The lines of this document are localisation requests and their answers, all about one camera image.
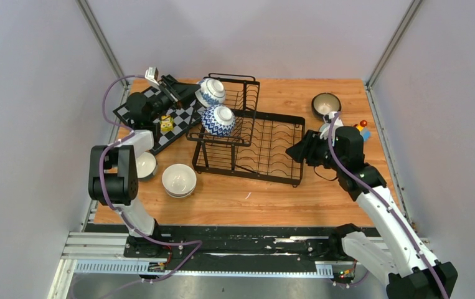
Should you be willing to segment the blue white porcelain bowl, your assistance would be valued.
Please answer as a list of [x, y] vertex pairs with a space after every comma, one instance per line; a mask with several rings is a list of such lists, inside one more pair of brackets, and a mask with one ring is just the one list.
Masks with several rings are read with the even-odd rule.
[[223, 83], [215, 78], [203, 78], [197, 84], [200, 88], [195, 92], [196, 99], [206, 108], [222, 105], [226, 100]]

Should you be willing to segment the black white chessboard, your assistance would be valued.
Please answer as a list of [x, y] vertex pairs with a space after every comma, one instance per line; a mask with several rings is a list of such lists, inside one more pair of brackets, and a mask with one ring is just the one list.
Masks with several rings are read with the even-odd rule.
[[[147, 96], [158, 93], [158, 89], [154, 87], [146, 88], [142, 91]], [[149, 130], [153, 133], [154, 146], [150, 152], [154, 155], [159, 154], [166, 149], [173, 142], [178, 140], [181, 136], [189, 131], [189, 128], [200, 123], [202, 113], [205, 107], [197, 100], [191, 103], [190, 106], [183, 108], [171, 108], [159, 118], [149, 122], [134, 122], [129, 116], [126, 108], [126, 101], [118, 108], [113, 110], [113, 113], [119, 121], [133, 130]], [[174, 128], [172, 131], [162, 134], [160, 130], [160, 119], [164, 115], [171, 115], [174, 119]]]

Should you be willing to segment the blue diamond pattern bowl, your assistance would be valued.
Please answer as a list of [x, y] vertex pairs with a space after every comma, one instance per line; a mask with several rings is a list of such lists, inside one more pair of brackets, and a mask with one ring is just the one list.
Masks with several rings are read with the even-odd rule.
[[230, 136], [235, 128], [236, 118], [233, 111], [225, 105], [215, 105], [203, 112], [201, 124], [208, 134]]

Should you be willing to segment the dark blue glazed bowl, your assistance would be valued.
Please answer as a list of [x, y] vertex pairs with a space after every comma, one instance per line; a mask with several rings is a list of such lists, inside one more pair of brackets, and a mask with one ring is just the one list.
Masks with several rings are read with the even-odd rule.
[[311, 101], [311, 110], [316, 118], [322, 118], [330, 112], [342, 110], [340, 99], [333, 93], [317, 94]]

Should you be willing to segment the black wire dish rack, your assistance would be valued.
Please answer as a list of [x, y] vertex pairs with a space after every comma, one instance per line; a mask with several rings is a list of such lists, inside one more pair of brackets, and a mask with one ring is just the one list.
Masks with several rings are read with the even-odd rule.
[[253, 76], [210, 73], [208, 78], [223, 83], [224, 104], [234, 112], [236, 125], [229, 136], [215, 136], [198, 121], [190, 124], [186, 138], [196, 143], [193, 169], [299, 186], [303, 165], [289, 157], [286, 150], [301, 141], [305, 119], [259, 112], [260, 83]]

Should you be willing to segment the teal white striped bowl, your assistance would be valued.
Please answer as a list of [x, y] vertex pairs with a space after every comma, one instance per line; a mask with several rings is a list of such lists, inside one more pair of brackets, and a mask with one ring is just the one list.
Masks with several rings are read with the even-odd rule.
[[155, 177], [158, 162], [153, 154], [144, 152], [136, 158], [136, 172], [140, 181], [148, 181]]

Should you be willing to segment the cream leaf bowl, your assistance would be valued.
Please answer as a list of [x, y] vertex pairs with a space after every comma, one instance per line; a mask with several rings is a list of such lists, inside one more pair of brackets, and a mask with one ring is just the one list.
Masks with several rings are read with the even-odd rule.
[[162, 173], [164, 189], [173, 193], [187, 193], [195, 189], [197, 176], [195, 171], [185, 164], [173, 164]]

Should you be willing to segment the green floral bowl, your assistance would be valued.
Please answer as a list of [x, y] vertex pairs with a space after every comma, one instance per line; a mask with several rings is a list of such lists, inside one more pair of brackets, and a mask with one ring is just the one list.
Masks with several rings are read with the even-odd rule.
[[319, 137], [320, 139], [324, 139], [326, 140], [327, 137], [328, 137], [328, 131], [331, 127], [331, 124], [330, 123], [325, 123], [323, 124], [320, 129], [319, 129]]

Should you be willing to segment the cream painted bowl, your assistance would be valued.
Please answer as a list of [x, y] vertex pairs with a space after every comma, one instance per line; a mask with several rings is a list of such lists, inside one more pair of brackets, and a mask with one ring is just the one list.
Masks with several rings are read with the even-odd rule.
[[165, 192], [168, 196], [180, 199], [180, 198], [185, 198], [185, 197], [190, 196], [194, 192], [194, 190], [192, 190], [190, 192], [187, 192], [187, 193], [181, 193], [181, 194], [170, 192], [167, 189], [165, 190]]

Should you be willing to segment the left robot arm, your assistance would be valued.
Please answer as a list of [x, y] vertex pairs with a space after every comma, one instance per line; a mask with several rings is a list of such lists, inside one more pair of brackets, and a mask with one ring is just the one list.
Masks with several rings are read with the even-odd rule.
[[139, 247], [148, 257], [159, 256], [166, 245], [175, 246], [159, 237], [158, 222], [137, 198], [136, 158], [153, 146], [154, 136], [150, 130], [131, 130], [113, 143], [93, 146], [88, 175], [90, 198], [115, 211], [130, 236], [142, 238]]

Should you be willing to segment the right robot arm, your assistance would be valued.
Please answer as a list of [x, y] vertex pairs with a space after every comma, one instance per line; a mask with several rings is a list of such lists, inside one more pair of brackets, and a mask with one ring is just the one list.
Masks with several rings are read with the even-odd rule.
[[458, 277], [455, 266], [441, 262], [415, 233], [378, 169], [365, 161], [356, 128], [340, 126], [325, 138], [308, 130], [286, 154], [297, 163], [334, 170], [341, 188], [371, 218], [388, 248], [384, 252], [356, 225], [345, 224], [328, 244], [332, 257], [361, 262], [385, 286], [388, 298], [450, 298]]

